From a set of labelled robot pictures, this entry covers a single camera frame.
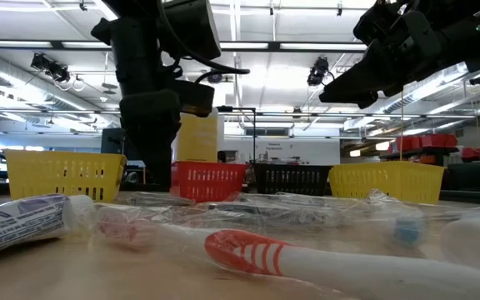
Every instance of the black basket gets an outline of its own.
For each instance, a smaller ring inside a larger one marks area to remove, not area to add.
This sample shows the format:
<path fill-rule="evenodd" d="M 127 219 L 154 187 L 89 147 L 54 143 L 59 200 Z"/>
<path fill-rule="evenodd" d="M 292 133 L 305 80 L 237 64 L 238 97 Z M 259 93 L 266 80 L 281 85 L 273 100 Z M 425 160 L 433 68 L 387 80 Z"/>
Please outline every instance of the black basket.
<path fill-rule="evenodd" d="M 323 196 L 332 166 L 294 166 L 257 163 L 257 192 Z"/>

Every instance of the toothbrush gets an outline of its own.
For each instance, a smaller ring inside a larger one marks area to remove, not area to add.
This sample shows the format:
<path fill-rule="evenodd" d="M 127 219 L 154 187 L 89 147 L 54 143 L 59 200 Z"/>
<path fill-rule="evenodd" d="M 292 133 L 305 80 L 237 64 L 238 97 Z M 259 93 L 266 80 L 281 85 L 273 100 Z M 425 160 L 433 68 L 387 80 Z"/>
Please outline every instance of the toothbrush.
<path fill-rule="evenodd" d="M 361 299 L 480 299 L 480 270 L 470 267 L 426 259 L 324 252 L 234 229 L 159 228 L 222 267 L 296 278 Z"/>

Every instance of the table surface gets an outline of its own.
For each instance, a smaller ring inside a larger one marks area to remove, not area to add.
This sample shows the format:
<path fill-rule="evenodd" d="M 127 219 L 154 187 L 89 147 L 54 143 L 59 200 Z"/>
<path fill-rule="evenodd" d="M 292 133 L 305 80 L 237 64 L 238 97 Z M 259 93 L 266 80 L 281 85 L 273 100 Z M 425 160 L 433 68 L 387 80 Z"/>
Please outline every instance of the table surface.
<path fill-rule="evenodd" d="M 472 206 L 464 203 L 443 204 Z M 357 234 L 360 232 L 348 232 L 351 237 Z M 337 251 L 345 245 L 345 242 L 334 243 L 330 250 Z M 430 244 L 420 247 L 415 255 L 394 251 L 392 255 L 428 258 L 434 258 L 439 253 L 438 248 Z M 0 299 L 250 298 L 351 299 L 328 288 L 305 282 L 276 277 L 253 278 L 251 275 L 222 270 L 209 263 L 165 257 L 158 250 L 131 251 L 78 235 L 32 242 L 0 252 Z"/>

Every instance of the yellow plastic basket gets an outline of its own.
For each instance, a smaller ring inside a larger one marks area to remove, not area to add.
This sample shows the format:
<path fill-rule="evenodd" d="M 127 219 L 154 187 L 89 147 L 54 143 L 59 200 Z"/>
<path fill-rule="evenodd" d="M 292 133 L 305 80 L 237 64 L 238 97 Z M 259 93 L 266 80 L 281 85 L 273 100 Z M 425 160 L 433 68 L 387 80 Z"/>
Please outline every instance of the yellow plastic basket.
<path fill-rule="evenodd" d="M 111 202 L 127 159 L 119 154 L 6 150 L 12 200 L 61 193 Z"/>
<path fill-rule="evenodd" d="M 329 173 L 332 195 L 365 198 L 377 188 L 410 203 L 438 204 L 444 167 L 415 162 L 374 162 L 334 166 Z"/>

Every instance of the toothpaste tube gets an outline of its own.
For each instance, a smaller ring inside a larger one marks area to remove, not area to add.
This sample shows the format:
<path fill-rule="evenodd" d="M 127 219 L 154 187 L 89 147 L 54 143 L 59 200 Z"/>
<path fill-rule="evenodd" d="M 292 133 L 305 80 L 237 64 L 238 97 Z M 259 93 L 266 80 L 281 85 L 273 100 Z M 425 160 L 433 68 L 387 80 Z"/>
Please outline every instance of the toothpaste tube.
<path fill-rule="evenodd" d="M 61 237 L 75 224 L 72 201 L 64 195 L 28 197 L 4 203 L 0 205 L 0 250 L 18 243 Z"/>

